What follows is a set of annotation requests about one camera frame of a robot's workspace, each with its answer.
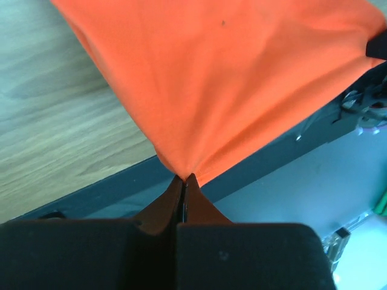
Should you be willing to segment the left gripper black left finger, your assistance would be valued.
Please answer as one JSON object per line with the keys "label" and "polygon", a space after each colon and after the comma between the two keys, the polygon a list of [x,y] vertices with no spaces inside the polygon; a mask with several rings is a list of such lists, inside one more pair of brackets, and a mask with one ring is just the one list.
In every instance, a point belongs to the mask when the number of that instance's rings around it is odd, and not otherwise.
{"label": "left gripper black left finger", "polygon": [[121,289],[177,289],[177,230],[183,221],[183,181],[167,189],[125,224]]}

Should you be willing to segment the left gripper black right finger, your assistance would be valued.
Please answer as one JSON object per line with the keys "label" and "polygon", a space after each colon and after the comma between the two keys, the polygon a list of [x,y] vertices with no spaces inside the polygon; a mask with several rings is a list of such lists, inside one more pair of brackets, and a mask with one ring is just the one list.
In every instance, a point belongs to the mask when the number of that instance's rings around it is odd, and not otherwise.
{"label": "left gripper black right finger", "polygon": [[203,195],[194,174],[185,182],[183,213],[188,224],[232,223]]}

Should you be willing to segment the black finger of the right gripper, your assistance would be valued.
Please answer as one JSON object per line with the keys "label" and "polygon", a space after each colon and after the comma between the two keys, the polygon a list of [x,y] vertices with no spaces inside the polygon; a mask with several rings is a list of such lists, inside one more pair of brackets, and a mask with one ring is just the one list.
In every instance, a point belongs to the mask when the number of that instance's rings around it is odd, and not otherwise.
{"label": "black finger of the right gripper", "polygon": [[366,56],[387,60],[387,29],[368,41],[366,44]]}

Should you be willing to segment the orange t shirt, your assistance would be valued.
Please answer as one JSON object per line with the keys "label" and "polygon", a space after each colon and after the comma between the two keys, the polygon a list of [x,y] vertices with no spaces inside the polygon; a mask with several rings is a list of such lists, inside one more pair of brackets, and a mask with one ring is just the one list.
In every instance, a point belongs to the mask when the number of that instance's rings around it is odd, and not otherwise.
{"label": "orange t shirt", "polygon": [[204,185],[379,64],[368,1],[54,1],[161,162]]}

